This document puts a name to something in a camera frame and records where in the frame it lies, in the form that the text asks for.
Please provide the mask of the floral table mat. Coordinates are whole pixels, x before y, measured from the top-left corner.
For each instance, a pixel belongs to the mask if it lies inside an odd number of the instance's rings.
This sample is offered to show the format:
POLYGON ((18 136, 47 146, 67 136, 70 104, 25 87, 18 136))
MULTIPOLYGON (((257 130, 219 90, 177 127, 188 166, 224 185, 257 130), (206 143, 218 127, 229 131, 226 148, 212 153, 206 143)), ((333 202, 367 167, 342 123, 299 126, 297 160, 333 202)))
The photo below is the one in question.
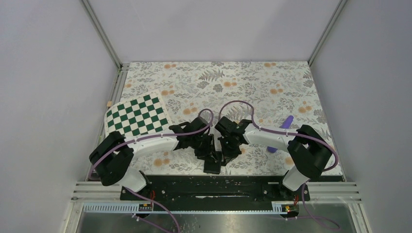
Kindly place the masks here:
MULTIPOLYGON (((192 121, 208 108, 215 125, 224 104, 243 100, 254 106, 257 125, 277 128, 293 116, 290 129, 310 125, 335 149, 307 62, 135 62, 126 70, 120 101, 158 90, 170 124, 192 121)), ((240 150, 220 175, 283 175, 294 165, 283 151, 259 145, 240 150)), ((203 166, 192 149, 135 157, 130 164, 147 175, 205 175, 203 166)))

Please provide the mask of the black leather card holder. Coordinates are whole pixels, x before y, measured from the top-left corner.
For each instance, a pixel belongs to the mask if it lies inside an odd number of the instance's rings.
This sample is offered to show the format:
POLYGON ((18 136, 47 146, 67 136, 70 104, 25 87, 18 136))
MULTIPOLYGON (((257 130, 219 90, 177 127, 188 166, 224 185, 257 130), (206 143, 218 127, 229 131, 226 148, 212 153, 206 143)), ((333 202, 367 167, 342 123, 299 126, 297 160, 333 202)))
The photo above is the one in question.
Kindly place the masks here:
POLYGON ((221 151, 211 151, 209 155, 205 157, 203 172, 207 174, 218 175, 221 172, 222 166, 222 152, 221 151))

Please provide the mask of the green white checkered board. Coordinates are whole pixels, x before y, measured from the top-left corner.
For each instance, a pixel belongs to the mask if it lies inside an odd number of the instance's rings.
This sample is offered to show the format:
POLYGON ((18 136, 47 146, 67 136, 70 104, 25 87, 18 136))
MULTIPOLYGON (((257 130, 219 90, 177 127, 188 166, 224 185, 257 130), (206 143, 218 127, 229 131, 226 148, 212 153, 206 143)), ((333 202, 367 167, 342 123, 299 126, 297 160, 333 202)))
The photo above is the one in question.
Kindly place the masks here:
POLYGON ((122 100, 104 116, 104 135, 118 131, 124 136, 140 136, 166 130, 171 117, 159 90, 122 100))

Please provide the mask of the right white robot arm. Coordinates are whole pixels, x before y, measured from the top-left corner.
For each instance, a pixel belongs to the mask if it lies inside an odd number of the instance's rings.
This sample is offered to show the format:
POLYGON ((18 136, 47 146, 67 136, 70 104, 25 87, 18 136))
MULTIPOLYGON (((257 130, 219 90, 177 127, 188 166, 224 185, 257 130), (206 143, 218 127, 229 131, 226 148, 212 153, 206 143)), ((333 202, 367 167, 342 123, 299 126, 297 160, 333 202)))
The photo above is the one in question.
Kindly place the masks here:
POLYGON ((272 147, 290 155, 294 165, 283 176, 278 188, 285 200, 295 197, 302 184, 320 177, 332 156, 329 145, 309 125, 290 132, 282 128, 259 128, 247 119, 236 123, 222 117, 215 129, 221 134, 218 140, 224 158, 238 156, 242 144, 272 147))

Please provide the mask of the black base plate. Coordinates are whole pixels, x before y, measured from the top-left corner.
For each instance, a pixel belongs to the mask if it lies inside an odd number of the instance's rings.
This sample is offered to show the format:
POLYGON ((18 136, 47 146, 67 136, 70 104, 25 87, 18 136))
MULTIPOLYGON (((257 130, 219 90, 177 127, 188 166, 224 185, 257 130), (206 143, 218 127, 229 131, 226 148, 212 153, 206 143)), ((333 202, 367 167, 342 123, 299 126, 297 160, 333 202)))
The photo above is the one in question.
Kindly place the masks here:
POLYGON ((138 194, 163 205, 171 202, 285 201, 310 200, 309 190, 290 191, 280 187, 281 176, 149 175, 149 184, 138 194))

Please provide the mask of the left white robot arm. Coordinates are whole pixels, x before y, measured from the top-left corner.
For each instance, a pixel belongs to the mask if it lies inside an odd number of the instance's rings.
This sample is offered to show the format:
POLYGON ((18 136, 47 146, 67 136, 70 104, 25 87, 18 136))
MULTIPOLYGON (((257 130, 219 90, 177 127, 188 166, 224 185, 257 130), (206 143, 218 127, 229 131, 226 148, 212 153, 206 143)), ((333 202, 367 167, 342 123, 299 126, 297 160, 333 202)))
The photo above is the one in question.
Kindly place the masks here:
POLYGON ((149 197, 151 187, 142 171, 130 167, 142 156, 162 151, 200 147, 212 123, 198 116, 191 122, 171 125, 156 133, 127 137, 111 132, 89 155, 92 169, 103 186, 119 184, 132 191, 140 200, 149 197))

